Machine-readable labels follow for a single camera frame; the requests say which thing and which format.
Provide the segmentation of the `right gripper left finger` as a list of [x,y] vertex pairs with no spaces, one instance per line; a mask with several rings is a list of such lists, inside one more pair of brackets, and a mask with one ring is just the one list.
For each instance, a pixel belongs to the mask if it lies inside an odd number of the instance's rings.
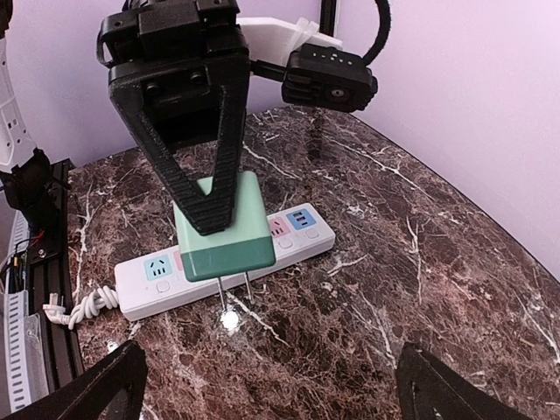
[[145,351],[127,340],[84,374],[8,419],[138,419],[148,367]]

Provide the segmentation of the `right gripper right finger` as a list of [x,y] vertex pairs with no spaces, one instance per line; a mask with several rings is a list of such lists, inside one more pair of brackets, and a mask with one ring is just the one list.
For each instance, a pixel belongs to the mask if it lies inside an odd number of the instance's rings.
[[525,419],[418,344],[403,345],[395,371],[403,419]]

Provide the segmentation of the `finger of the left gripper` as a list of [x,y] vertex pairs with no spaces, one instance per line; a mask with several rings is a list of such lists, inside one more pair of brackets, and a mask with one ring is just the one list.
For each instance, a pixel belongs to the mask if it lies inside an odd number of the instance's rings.
[[[109,97],[178,209],[200,235],[233,219],[249,91],[250,60],[131,61],[109,72]],[[181,158],[215,147],[209,192]]]

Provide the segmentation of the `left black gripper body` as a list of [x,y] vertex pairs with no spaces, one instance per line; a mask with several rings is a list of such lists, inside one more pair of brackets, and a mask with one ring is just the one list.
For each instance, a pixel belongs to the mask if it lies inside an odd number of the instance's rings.
[[138,144],[237,144],[249,47],[235,1],[128,1],[106,17],[97,59],[109,98]]

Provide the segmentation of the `green plug adapter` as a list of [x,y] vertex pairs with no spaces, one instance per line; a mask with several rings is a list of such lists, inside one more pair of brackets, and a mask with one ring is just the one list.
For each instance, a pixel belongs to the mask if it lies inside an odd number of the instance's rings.
[[191,284],[214,280],[222,293],[223,277],[266,269],[277,261],[261,188],[252,171],[238,174],[231,224],[224,230],[203,236],[178,206],[173,212],[180,261]]

